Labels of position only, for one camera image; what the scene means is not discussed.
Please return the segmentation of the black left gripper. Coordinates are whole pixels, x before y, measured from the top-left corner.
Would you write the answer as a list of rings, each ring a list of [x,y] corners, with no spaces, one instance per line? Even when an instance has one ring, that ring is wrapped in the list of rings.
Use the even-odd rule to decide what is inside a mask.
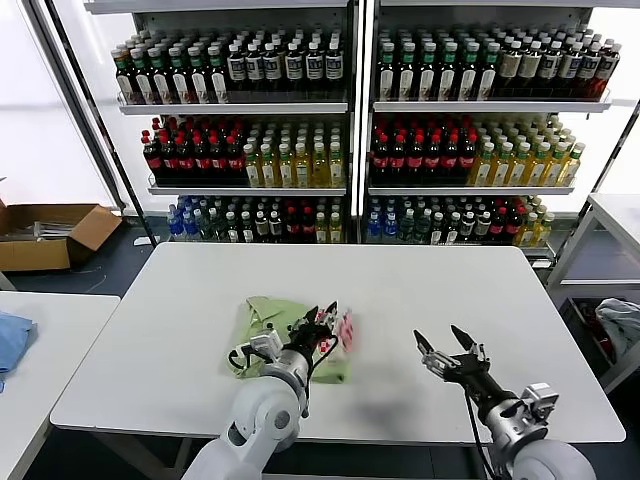
[[[305,358],[312,358],[317,347],[323,341],[329,341],[330,347],[324,352],[329,355],[337,346],[337,337],[332,328],[338,320],[338,303],[333,301],[325,309],[318,311],[315,306],[298,321],[298,325],[289,332],[288,349],[296,351]]]

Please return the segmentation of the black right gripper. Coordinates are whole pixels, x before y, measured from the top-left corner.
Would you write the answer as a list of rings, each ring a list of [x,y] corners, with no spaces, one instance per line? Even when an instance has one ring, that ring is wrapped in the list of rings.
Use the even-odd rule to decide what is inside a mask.
[[[498,404],[504,400],[504,391],[489,374],[490,360],[484,345],[476,342],[466,331],[451,325],[451,331],[470,356],[450,358],[437,351],[416,329],[413,335],[421,354],[421,363],[436,376],[443,376],[445,382],[456,383],[463,387],[477,406]]]

